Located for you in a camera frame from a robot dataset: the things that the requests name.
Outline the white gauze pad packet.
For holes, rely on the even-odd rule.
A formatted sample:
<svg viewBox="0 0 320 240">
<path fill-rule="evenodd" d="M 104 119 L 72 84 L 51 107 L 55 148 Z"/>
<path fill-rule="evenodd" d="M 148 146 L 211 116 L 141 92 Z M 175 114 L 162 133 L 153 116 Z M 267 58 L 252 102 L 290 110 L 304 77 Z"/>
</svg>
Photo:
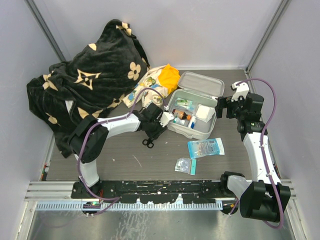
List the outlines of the white gauze pad packet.
<svg viewBox="0 0 320 240">
<path fill-rule="evenodd" d="M 207 123 L 215 114 L 215 108 L 198 104 L 196 111 L 195 111 L 195 117 L 205 123 Z"/>
</svg>

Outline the black handled scissors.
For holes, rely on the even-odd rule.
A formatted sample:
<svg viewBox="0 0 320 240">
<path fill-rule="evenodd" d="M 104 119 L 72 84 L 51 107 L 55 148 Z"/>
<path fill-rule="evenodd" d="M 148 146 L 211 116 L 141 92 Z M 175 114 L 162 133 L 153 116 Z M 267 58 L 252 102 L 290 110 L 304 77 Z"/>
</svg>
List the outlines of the black handled scissors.
<svg viewBox="0 0 320 240">
<path fill-rule="evenodd" d="M 152 149 L 154 147 L 154 138 L 149 137 L 148 139 L 144 139 L 142 141 L 142 144 L 148 147 L 149 149 Z"/>
</svg>

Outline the white bottle green label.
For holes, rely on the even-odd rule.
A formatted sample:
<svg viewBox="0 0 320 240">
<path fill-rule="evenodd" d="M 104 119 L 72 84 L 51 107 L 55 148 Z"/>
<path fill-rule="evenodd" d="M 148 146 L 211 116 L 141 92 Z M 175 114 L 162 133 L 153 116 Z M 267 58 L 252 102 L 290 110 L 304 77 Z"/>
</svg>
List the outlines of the white bottle green label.
<svg viewBox="0 0 320 240">
<path fill-rule="evenodd" d="M 178 124 L 178 125 L 182 125 L 182 126 L 185 125 L 185 122 L 186 122 L 185 119 L 180 119 L 179 117 L 176 117 L 176 118 L 173 120 L 173 123 Z"/>
</svg>

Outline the grey medicine kit case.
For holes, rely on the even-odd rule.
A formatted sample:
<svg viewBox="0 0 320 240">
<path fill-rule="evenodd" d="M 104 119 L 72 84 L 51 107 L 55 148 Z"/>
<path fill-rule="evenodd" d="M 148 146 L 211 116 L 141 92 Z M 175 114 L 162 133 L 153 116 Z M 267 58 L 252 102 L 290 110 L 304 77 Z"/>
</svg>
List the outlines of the grey medicine kit case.
<svg viewBox="0 0 320 240">
<path fill-rule="evenodd" d="M 169 111 L 173 109 L 186 112 L 188 115 L 195 116 L 197 106 L 199 104 L 215 108 L 218 102 L 218 97 L 224 93 L 225 84 L 222 80 L 189 72 L 184 72 L 179 81 L 176 91 L 171 95 L 168 103 Z M 175 106 L 177 98 L 191 100 L 197 104 L 194 111 L 189 111 Z M 168 124 L 168 129 L 185 136 L 189 139 L 205 140 L 214 129 L 216 122 L 216 112 L 208 122 L 197 119 L 194 129 L 188 128 L 189 120 L 185 119 L 184 125 L 173 123 L 173 120 Z"/>
</svg>

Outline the brown glass medicine bottle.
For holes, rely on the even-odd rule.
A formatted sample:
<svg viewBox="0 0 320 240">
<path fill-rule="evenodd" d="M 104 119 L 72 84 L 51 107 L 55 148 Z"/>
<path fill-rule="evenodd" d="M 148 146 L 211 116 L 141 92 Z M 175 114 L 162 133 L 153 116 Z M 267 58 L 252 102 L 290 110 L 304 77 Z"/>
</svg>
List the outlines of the brown glass medicine bottle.
<svg viewBox="0 0 320 240">
<path fill-rule="evenodd" d="M 178 110 L 178 109 L 173 109 L 172 114 L 181 120 L 190 120 L 192 118 L 191 115 L 187 114 L 185 111 Z"/>
</svg>

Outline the bagged teal plaster strips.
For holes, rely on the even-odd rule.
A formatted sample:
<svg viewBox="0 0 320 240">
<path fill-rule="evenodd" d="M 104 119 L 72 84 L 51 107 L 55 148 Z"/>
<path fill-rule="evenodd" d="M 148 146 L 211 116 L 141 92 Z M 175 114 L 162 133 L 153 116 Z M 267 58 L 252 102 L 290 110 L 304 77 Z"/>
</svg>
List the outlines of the bagged teal plaster strips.
<svg viewBox="0 0 320 240">
<path fill-rule="evenodd" d="M 194 101 L 192 101 L 192 100 L 188 100 L 189 101 L 189 104 L 188 105 L 177 105 L 177 99 L 175 100 L 175 103 L 174 103 L 174 105 L 176 106 L 176 107 L 179 107 L 179 108 L 182 108 L 182 109 L 185 109 L 185 110 L 187 110 L 187 111 L 190 111 L 190 112 L 193 112 L 195 109 L 196 109 L 196 107 L 197 107 L 197 104 L 194 102 Z"/>
</svg>

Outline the bagged white blue bandage roll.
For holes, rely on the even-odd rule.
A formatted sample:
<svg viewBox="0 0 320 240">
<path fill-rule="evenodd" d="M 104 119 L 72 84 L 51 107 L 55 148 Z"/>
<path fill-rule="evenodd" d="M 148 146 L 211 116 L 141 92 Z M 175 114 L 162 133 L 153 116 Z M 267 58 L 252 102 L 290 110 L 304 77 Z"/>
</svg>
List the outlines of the bagged white blue bandage roll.
<svg viewBox="0 0 320 240">
<path fill-rule="evenodd" d="M 196 122 L 197 122 L 197 118 L 195 116 L 192 116 L 189 120 L 189 123 L 188 123 L 188 128 L 190 129 L 194 129 L 195 125 L 196 125 Z"/>
</svg>

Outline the small bag with teal header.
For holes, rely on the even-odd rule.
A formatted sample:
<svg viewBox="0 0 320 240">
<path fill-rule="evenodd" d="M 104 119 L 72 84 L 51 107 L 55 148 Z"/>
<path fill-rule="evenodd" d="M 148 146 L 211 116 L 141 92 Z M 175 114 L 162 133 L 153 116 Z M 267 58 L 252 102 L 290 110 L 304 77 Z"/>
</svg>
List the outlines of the small bag with teal header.
<svg viewBox="0 0 320 240">
<path fill-rule="evenodd" d="M 197 160 L 193 158 L 179 158 L 176 161 L 174 170 L 194 176 L 196 174 Z"/>
</svg>

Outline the small green sachet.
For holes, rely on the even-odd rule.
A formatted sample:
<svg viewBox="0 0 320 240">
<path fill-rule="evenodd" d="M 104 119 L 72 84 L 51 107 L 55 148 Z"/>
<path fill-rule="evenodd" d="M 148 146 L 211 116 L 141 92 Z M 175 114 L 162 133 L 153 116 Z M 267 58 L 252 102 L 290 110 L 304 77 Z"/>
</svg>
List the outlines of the small green sachet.
<svg viewBox="0 0 320 240">
<path fill-rule="evenodd" d="M 189 102 L 190 102 L 189 100 L 186 100 L 186 99 L 183 99 L 183 98 L 178 98 L 176 100 L 176 104 L 178 106 L 187 106 L 189 104 Z"/>
</svg>

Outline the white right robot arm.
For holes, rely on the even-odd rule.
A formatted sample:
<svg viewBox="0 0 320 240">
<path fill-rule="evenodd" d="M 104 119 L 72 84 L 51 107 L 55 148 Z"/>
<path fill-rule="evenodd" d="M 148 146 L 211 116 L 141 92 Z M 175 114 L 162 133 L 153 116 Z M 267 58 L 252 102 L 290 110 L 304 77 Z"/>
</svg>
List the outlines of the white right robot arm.
<svg viewBox="0 0 320 240">
<path fill-rule="evenodd" d="M 228 119 L 237 120 L 237 131 L 248 153 L 251 182 L 241 173 L 225 171 L 220 177 L 219 191 L 225 197 L 239 200 L 244 218 L 280 224 L 290 200 L 291 190 L 281 183 L 270 155 L 268 132 L 261 120 L 264 98 L 255 93 L 245 97 L 219 97 L 215 107 L 217 118 L 226 109 Z"/>
</svg>

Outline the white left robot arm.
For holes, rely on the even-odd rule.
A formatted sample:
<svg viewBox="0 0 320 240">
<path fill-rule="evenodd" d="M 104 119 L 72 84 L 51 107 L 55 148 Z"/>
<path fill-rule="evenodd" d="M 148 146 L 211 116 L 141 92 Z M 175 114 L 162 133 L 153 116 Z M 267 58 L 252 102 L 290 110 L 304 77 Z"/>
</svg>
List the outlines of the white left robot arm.
<svg viewBox="0 0 320 240">
<path fill-rule="evenodd" d="M 77 160 L 79 180 L 83 184 L 82 192 L 88 198 L 95 198 L 100 193 L 97 159 L 106 140 L 124 133 L 143 131 L 147 138 L 142 144 L 151 149 L 154 147 L 154 141 L 168 129 L 168 124 L 173 119 L 174 115 L 171 112 L 154 103 L 118 117 L 86 116 L 68 139 Z"/>
</svg>

